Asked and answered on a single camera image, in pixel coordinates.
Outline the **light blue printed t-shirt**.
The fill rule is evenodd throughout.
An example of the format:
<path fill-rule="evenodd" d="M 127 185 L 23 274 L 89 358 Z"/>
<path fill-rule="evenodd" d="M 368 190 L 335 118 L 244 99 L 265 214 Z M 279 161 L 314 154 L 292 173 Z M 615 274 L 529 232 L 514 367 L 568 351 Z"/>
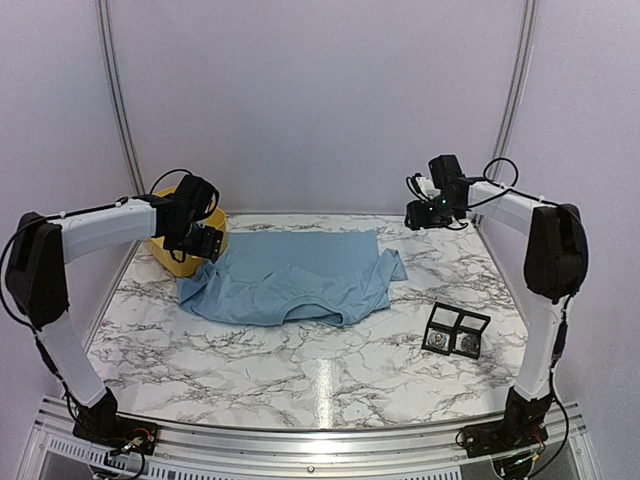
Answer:
<path fill-rule="evenodd" d="M 390 285 L 406 278 L 400 254 L 379 249 L 373 231 L 239 232 L 216 262 L 179 281 L 178 298 L 212 322 L 346 327 L 389 308 Z"/>

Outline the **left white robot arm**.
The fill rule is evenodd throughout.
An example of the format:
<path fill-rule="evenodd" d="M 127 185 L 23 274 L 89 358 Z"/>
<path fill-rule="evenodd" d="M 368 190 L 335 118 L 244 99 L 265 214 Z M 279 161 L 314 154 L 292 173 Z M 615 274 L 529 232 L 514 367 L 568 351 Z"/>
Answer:
<path fill-rule="evenodd" d="M 75 401 L 78 423 L 106 445 L 125 438 L 126 423 L 74 331 L 66 266 L 89 253 L 150 238 L 163 238 L 169 252 L 214 260 L 223 234 L 205 221 L 217 206 L 212 198 L 174 192 L 51 216 L 30 212 L 2 252 L 6 291 L 1 298 L 14 301 L 16 321 L 31 329 L 43 361 Z"/>

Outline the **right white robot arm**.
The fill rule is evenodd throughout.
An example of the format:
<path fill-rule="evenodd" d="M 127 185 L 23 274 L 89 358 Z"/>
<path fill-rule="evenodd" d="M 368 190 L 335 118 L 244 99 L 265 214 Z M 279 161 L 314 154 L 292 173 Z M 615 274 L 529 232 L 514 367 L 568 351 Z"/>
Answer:
<path fill-rule="evenodd" d="M 588 244 L 578 209 L 557 204 L 478 177 L 434 183 L 409 177 L 409 191 L 423 213 L 437 215 L 437 227 L 478 213 L 527 237 L 523 276 L 530 301 L 523 362 L 509 390 L 503 418 L 480 425 L 506 448 L 515 448 L 544 420 L 555 398 L 554 374 L 566 345 L 568 313 L 588 270 Z"/>

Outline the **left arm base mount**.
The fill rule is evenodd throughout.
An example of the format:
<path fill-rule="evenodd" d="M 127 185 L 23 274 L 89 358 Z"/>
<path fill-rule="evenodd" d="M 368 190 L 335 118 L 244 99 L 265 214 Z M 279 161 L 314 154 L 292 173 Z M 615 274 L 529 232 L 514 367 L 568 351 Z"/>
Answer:
<path fill-rule="evenodd" d="M 92 433 L 79 423 L 75 423 L 73 428 L 76 438 L 110 447 L 116 454 L 138 453 L 145 456 L 154 453 L 158 433 L 157 424 L 129 418 L 118 418 L 111 433 Z"/>

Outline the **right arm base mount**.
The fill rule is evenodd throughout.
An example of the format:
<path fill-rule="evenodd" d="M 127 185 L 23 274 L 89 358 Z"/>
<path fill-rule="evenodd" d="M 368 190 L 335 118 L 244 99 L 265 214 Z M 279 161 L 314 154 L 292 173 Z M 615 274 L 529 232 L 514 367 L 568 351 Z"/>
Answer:
<path fill-rule="evenodd" d="M 458 442 L 469 458 L 539 445 L 548 439 L 546 427 L 540 423 L 514 428 L 503 421 L 483 422 L 467 425 L 459 431 L 459 434 Z"/>

